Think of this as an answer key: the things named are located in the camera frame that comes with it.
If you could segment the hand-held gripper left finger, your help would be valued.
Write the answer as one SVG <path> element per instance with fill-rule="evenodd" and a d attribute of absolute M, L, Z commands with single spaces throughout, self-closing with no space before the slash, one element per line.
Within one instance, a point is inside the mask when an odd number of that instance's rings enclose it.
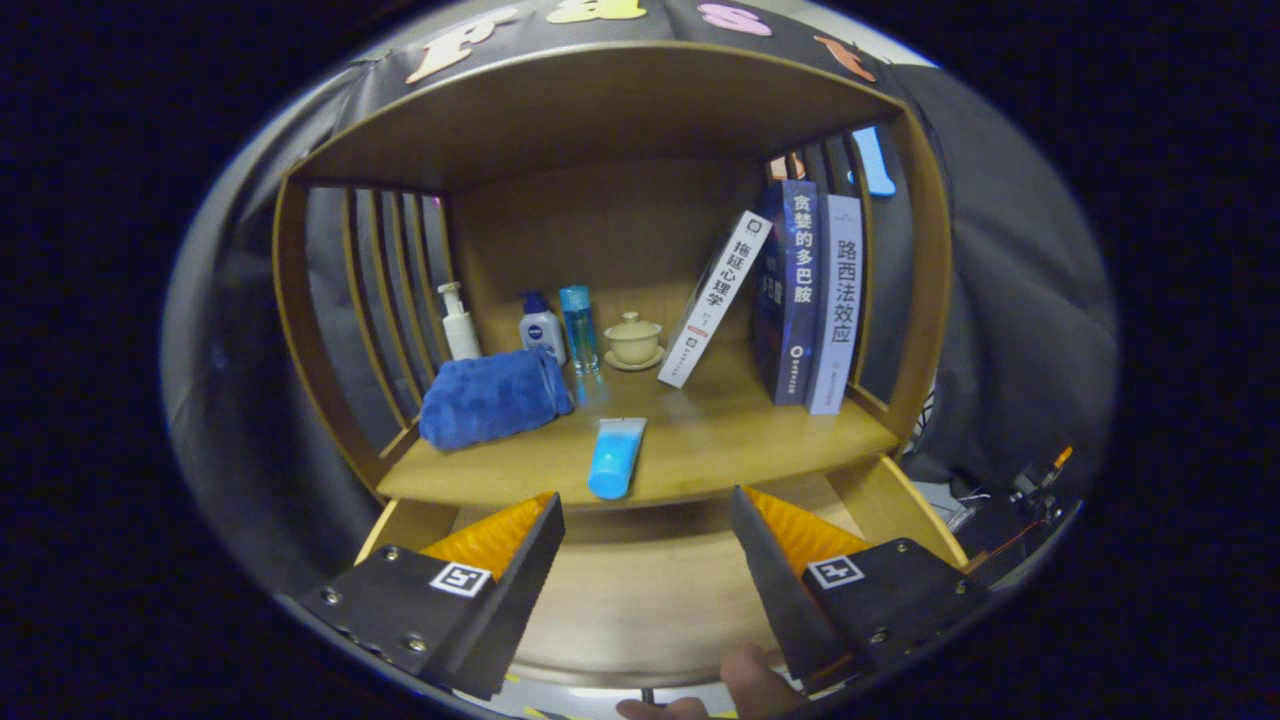
<path fill-rule="evenodd" d="M 384 543 L 294 602 L 302 619 L 421 682 L 498 694 L 564 538 L 544 492 L 430 544 Z"/>

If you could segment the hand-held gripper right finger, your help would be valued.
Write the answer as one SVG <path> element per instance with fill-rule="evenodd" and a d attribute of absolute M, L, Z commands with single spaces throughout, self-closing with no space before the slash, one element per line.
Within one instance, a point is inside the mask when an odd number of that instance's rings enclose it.
<path fill-rule="evenodd" d="M 992 598 L 914 539 L 869 543 L 759 489 L 736 487 L 730 518 L 787 671 L 808 693 L 915 659 Z"/>

